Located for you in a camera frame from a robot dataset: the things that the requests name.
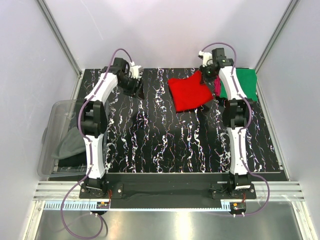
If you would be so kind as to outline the red t shirt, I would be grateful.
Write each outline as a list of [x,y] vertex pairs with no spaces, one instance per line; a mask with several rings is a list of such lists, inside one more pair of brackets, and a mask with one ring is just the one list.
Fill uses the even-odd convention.
[[202,83],[202,73],[197,70],[188,78],[171,78],[168,87],[177,113],[196,109],[213,100],[213,94]]

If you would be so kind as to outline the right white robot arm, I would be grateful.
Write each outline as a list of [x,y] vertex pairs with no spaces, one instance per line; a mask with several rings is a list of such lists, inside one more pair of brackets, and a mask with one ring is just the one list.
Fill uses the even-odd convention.
[[211,53],[201,50],[198,57],[202,59],[202,81],[219,78],[227,96],[222,123],[229,135],[230,169],[226,187],[222,190],[231,198],[243,200],[251,188],[246,152],[246,133],[252,120],[251,100],[238,80],[235,61],[225,56],[223,48],[215,48]]

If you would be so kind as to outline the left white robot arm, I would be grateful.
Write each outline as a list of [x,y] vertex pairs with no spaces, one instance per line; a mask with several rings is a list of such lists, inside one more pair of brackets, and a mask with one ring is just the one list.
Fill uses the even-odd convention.
[[133,61],[116,57],[113,64],[102,69],[92,91],[84,100],[76,102],[77,127],[84,140],[87,166],[80,189],[81,198],[104,198],[111,194],[103,157],[104,134],[108,125],[105,104],[116,87],[122,88],[129,97],[143,100],[143,70]]

